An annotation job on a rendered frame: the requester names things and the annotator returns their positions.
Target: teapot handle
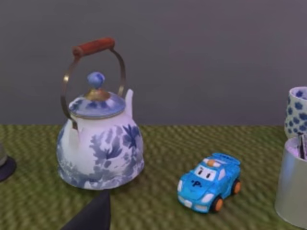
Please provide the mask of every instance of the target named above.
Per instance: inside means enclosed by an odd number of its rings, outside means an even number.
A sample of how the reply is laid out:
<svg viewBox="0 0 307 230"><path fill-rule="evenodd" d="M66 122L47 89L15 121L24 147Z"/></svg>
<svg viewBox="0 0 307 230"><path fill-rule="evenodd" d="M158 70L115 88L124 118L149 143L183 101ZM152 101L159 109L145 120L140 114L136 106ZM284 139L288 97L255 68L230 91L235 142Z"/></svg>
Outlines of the teapot handle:
<svg viewBox="0 0 307 230"><path fill-rule="evenodd" d="M67 90L67 84L69 81L69 77L72 74L73 70L79 63L80 59L82 57L95 54L98 52L101 52L103 50L110 50L118 59L119 65L120 65L120 86L118 89L118 95L121 97L123 95L125 82L126 82L126 69L125 69L125 63L121 55L114 50L115 41L111 37L105 37L101 38L92 42L84 43L78 46L74 46L72 48L72 54L74 55L74 60L70 64L68 70L66 71L64 78L63 78L63 86L62 86L62 93L61 93L61 106L62 110L64 112L64 115L72 121L72 127L76 130L78 130L77 122L72 119L71 114L69 112L67 103L66 103L66 90Z"/></svg>

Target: car spoiler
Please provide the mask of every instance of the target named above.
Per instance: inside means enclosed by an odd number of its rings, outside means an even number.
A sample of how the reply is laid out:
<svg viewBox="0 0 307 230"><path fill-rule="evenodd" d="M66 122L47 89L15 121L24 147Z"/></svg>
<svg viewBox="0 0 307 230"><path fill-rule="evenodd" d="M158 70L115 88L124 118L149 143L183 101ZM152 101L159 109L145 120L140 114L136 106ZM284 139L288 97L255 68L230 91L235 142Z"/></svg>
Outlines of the car spoiler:
<svg viewBox="0 0 307 230"><path fill-rule="evenodd" d="M218 152L215 152L214 154L212 154L212 156L220 159L221 161L225 161L227 163L231 163L231 164L236 164L236 165L240 165L240 161L237 160L236 158L234 157L231 157L227 154L223 154L223 153L218 153Z"/></svg>

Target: green woven mat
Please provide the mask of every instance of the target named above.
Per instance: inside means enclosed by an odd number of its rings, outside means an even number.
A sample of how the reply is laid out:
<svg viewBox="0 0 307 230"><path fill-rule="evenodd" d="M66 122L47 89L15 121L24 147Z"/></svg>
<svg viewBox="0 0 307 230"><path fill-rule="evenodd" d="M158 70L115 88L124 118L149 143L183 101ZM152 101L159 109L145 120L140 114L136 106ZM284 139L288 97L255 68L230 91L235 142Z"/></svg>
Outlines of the green woven mat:
<svg viewBox="0 0 307 230"><path fill-rule="evenodd" d="M59 126L0 126L18 170L0 184L1 230L59 230L97 192L66 185L56 173ZM112 190L111 230L291 230L273 208L283 145L275 126L143 126L145 169ZM177 201L181 175L221 151L242 161L242 191L218 214Z"/></svg>

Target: car wheel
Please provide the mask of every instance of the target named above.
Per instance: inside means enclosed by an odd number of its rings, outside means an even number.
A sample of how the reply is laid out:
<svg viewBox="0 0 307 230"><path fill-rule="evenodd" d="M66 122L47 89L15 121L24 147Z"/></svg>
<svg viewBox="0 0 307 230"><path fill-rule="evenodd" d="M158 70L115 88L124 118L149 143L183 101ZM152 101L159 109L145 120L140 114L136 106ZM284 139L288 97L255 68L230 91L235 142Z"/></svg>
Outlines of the car wheel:
<svg viewBox="0 0 307 230"><path fill-rule="evenodd" d="M236 179L232 185L231 194L232 195L238 194L240 190L241 190L241 182L239 179Z"/></svg>
<svg viewBox="0 0 307 230"><path fill-rule="evenodd" d="M211 212L219 212L223 206L223 199L218 196L211 204Z"/></svg>

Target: blue and white teapot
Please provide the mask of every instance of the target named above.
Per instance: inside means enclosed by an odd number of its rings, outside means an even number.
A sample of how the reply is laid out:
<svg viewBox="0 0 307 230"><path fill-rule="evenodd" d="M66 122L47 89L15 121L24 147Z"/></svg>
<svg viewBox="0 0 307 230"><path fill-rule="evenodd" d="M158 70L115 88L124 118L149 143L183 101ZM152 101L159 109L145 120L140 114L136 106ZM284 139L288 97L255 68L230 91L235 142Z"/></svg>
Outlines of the blue and white teapot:
<svg viewBox="0 0 307 230"><path fill-rule="evenodd" d="M133 180L144 168L143 139L132 119L133 91L121 97L125 65L113 49L114 40L103 38L73 48L74 62L64 76L61 105L68 121L57 141L58 172L72 186L103 190ZM66 105L66 86L72 70L87 55L109 49L121 67L118 94L102 89L105 77L93 72L87 79L92 89Z"/></svg>

